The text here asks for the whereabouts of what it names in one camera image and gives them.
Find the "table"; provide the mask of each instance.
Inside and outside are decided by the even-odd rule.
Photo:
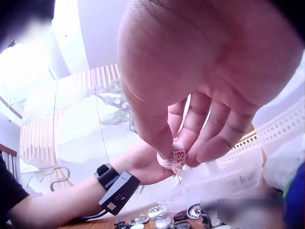
[[[123,217],[121,220],[127,223],[129,222],[130,217],[125,217],[125,218]],[[192,229],[204,229],[201,219],[198,220],[189,219],[189,222],[191,223]],[[114,223],[115,223],[115,219],[112,220],[111,218],[109,218],[103,220],[89,221],[81,224],[67,225],[64,227],[60,227],[59,229],[114,229],[115,228],[115,226],[113,225]],[[155,228],[154,221],[148,221],[144,225],[145,225],[144,229]]]

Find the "black cable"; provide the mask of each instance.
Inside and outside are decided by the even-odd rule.
[[[108,211],[106,211],[106,210],[102,210],[99,214],[96,214],[93,216],[78,217],[78,218],[71,220],[69,222],[69,224],[77,224],[77,223],[86,222],[87,220],[96,219],[96,218],[99,218],[99,217],[105,215],[107,212]]]

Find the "forearm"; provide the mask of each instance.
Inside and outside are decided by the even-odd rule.
[[[57,228],[76,217],[102,211],[98,203],[104,194],[104,188],[91,176],[70,188],[39,197],[28,196],[10,210],[9,218],[22,228]]]

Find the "curtain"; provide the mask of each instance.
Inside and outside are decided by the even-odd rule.
[[[2,151],[1,152],[2,158],[6,164],[6,168],[7,170],[9,170],[13,176],[15,177],[15,179],[17,179],[17,170],[16,170],[16,161],[15,161],[15,156]]]

